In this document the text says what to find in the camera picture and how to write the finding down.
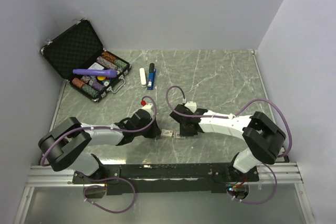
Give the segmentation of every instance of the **gray wall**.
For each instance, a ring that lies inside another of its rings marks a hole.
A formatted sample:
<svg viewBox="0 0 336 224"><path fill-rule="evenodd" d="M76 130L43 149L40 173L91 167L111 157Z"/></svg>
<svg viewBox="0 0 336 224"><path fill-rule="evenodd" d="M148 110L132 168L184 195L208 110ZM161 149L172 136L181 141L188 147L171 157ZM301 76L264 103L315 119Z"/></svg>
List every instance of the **gray wall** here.
<svg viewBox="0 0 336 224"><path fill-rule="evenodd" d="M0 216L12 223L61 80L38 49L58 33L42 0L0 0Z"/></svg>
<svg viewBox="0 0 336 224"><path fill-rule="evenodd" d="M282 0L45 0L58 26L92 20L114 49L256 49Z"/></svg>
<svg viewBox="0 0 336 224"><path fill-rule="evenodd" d="M335 223L336 1L284 0L258 49L318 223Z"/></svg>

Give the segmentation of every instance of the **marble tabletop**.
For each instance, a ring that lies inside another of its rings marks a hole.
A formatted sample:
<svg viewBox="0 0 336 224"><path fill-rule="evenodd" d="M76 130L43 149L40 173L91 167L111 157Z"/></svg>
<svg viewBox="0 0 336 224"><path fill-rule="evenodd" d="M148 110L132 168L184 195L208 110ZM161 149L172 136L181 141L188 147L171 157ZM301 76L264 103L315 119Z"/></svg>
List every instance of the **marble tabletop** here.
<svg viewBox="0 0 336 224"><path fill-rule="evenodd" d="M187 101L195 101L198 108L218 113L235 113L254 98L265 98L258 70L251 50L112 50L127 60L132 70L125 77L127 84L117 94L108 95L94 103L66 85L55 126L69 116L88 124L111 124L131 116L141 105L144 95L157 103L157 124L161 129L179 131L179 125L169 117L165 92L171 85L180 85ZM156 67L155 89L140 85L139 69L148 71L149 64ZM171 102L182 103L179 90L172 90ZM270 118L267 104L254 103L242 115L262 111ZM233 156L247 147L243 140L215 133L199 134L187 138L145 139L136 137L123 146L90 146L105 164L154 163L208 163L230 162Z"/></svg>

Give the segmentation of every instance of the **purple cable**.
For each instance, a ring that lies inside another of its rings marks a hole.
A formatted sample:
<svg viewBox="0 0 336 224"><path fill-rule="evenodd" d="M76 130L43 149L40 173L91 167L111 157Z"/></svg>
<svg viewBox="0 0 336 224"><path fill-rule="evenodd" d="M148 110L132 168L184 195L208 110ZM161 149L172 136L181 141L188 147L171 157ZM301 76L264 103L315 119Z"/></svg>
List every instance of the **purple cable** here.
<svg viewBox="0 0 336 224"><path fill-rule="evenodd" d="M108 180L121 180L121 181L124 181L126 182L127 184L129 184L133 190L133 199L132 199L132 202L129 204L128 207L126 207L124 210L121 210L121 211L112 211L112 210L109 210L105 207L102 207L101 205L93 202L92 200L88 199L86 196L85 196L85 192L89 189L89 188L103 188L105 189L104 186L98 186L98 185L92 185L92 186L88 186L86 187L84 190L83 190L83 196L84 196L84 199L85 201L95 205L96 207L99 207L100 209L106 211L106 212L110 212L111 214L121 214L122 212L126 212L127 210L129 210L135 203L135 199L137 197L136 193L135 193L135 187L132 185L131 182L129 182L128 180L124 179L124 178L120 178L120 177L111 177L111 178L104 178L104 179L91 179L89 178L88 176L86 176L85 174L81 173L85 178L89 179L91 182L105 182L105 181L108 181Z"/></svg>
<svg viewBox="0 0 336 224"><path fill-rule="evenodd" d="M182 96L183 96L183 99L185 99L185 94L182 90L182 88L180 86L177 86L177 85L173 85L171 86L170 88L167 89L167 92L166 92L166 101L167 101L167 104L169 106L169 108L176 114L180 115L180 116L185 116L186 118L222 118L222 119L228 119L227 116L220 116L220 115L185 115L185 114L182 114L176 110L174 110L173 106L170 104L169 102L169 98L168 98L168 94L169 94L169 91L173 88L178 88L181 90L182 92ZM283 115L283 113L280 111L280 109L271 101L269 100L266 100L266 99L263 99L263 98L256 98L256 99L253 99L251 101L249 101L248 103L246 103L246 105L238 111L238 113L236 113L236 116L239 116L244 110L246 110L247 107L249 107L252 103L254 102L257 102L257 101L262 101L262 102L266 102L268 103L269 105L271 105L280 115L282 121L284 122L283 124L285 125L285 128L286 128L286 131L287 131L287 134L288 134L288 148L287 150L282 153L281 155L279 155L278 157L284 157L286 155L288 155L288 153L290 152L290 150L292 149L292 134L290 132L290 128L289 128L289 125L286 121L286 118L285 116Z"/></svg>
<svg viewBox="0 0 336 224"><path fill-rule="evenodd" d="M264 200L259 201L259 202L253 202L253 201L247 201L247 200L240 200L240 199L237 199L234 195L232 195L232 194L230 194L230 193L228 192L228 194L229 194L230 196L232 196L232 199L233 199L233 200L238 201L238 202L241 202L241 203L245 203L245 204L261 205L261 204L264 204L264 203L270 201L270 200L274 197L274 195L275 195L275 193L277 192L277 189L278 189L278 181L277 181L277 177L275 176L275 173L273 172L273 170L271 169L271 167L269 167L268 165L266 165L266 164L264 164L264 163L263 163L263 165L265 165L265 166L271 171L271 173L273 174L273 177L274 177L275 187L274 187L274 190L273 190L272 194L271 194L267 199L264 199Z"/></svg>
<svg viewBox="0 0 336 224"><path fill-rule="evenodd" d="M111 129L114 131L120 131L120 132L126 132L126 133L135 133L135 132L140 132L143 131L145 129L147 129L149 126L152 125L152 123L155 121L156 119L156 103L154 102L153 98L149 97L148 95L145 95L141 100L143 100L144 98L148 98L152 101L153 106L154 106L154 116L152 118L152 120L149 122L149 124L147 124L145 127L137 129L137 130L124 130L124 129L118 129L118 128L111 128L110 126L94 126L93 129ZM91 127L79 127L79 128L75 128L71 131L68 131L66 133L64 133L62 136L60 136L52 145L51 147L49 147L49 149L45 152L45 154L43 155L42 159L41 159L41 166L48 166L45 165L45 161L47 156L50 154L51 150L60 142L62 141L65 137L67 137L68 135L72 134L73 132L76 131L82 131L82 130L90 130Z"/></svg>

